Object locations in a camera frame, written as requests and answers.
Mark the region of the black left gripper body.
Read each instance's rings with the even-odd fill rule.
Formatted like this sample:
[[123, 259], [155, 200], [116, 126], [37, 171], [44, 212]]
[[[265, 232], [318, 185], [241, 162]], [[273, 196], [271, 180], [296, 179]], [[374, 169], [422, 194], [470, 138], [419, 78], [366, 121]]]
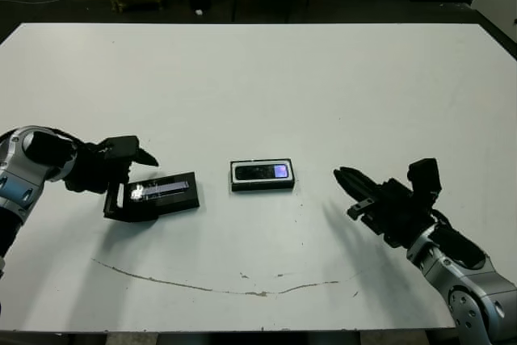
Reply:
[[128, 182], [136, 154], [135, 141], [86, 143], [78, 149], [72, 170], [64, 178], [70, 191], [103, 194], [109, 183]]

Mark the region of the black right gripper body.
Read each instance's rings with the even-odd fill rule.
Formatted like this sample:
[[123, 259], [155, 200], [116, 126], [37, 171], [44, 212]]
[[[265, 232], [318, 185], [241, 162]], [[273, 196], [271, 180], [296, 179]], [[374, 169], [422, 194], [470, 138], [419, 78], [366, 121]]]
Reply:
[[396, 179], [378, 184], [376, 199], [356, 201], [347, 214], [359, 220], [389, 246], [411, 246], [435, 223], [430, 211], [413, 197], [413, 192]]

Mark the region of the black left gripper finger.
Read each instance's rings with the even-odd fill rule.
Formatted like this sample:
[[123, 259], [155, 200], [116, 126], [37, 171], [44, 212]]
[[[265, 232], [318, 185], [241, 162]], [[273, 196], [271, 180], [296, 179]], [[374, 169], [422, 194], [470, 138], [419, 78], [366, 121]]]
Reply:
[[138, 148], [134, 162], [145, 166], [158, 166], [158, 160], [142, 148]]
[[105, 218], [121, 218], [123, 216], [123, 209], [117, 203], [119, 190], [119, 183], [108, 184], [103, 206], [103, 216]]

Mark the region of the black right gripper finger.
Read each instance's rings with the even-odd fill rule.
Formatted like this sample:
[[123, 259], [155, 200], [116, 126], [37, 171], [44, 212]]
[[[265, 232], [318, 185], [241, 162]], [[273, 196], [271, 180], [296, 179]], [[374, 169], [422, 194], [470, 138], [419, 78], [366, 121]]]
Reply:
[[360, 202], [370, 196], [370, 178], [359, 170], [335, 170], [334, 177], [354, 200]]
[[376, 199], [379, 185], [355, 168], [341, 166], [338, 184], [354, 200]]

